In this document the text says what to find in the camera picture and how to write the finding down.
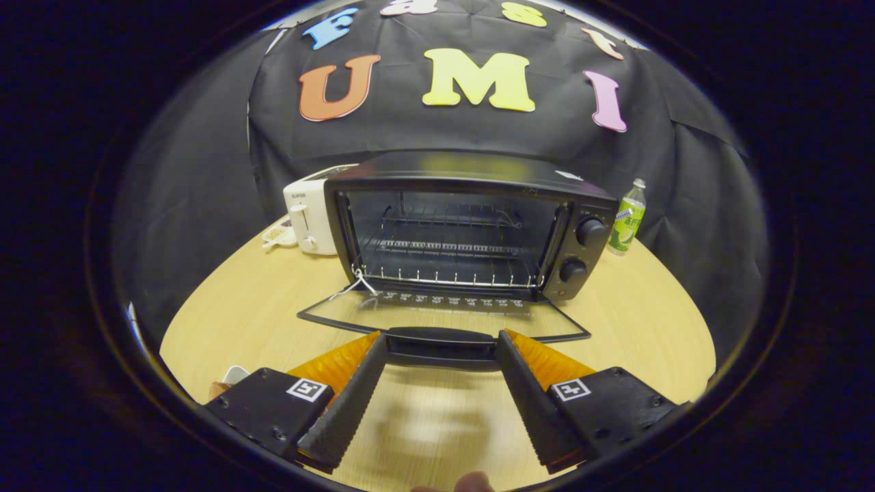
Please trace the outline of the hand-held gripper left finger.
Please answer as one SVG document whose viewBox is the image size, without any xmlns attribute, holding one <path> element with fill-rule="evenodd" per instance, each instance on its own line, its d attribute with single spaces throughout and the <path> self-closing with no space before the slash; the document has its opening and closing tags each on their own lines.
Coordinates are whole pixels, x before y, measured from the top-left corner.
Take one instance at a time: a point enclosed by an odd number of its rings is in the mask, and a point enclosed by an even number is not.
<svg viewBox="0 0 875 492">
<path fill-rule="evenodd" d="M 362 422 L 387 347 L 385 335 L 374 332 L 288 372 L 259 368 L 205 407 L 285 461 L 330 474 Z"/>
</svg>

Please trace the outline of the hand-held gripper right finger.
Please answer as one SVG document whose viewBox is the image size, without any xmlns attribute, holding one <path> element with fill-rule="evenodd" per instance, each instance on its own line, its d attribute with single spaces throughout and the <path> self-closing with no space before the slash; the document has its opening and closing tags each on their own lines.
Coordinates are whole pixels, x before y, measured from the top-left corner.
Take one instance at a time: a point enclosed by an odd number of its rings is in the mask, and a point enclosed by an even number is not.
<svg viewBox="0 0 875 492">
<path fill-rule="evenodd" d="M 511 330 L 500 332 L 495 355 L 550 474 L 624 452 L 686 408 L 625 368 L 596 371 Z"/>
</svg>

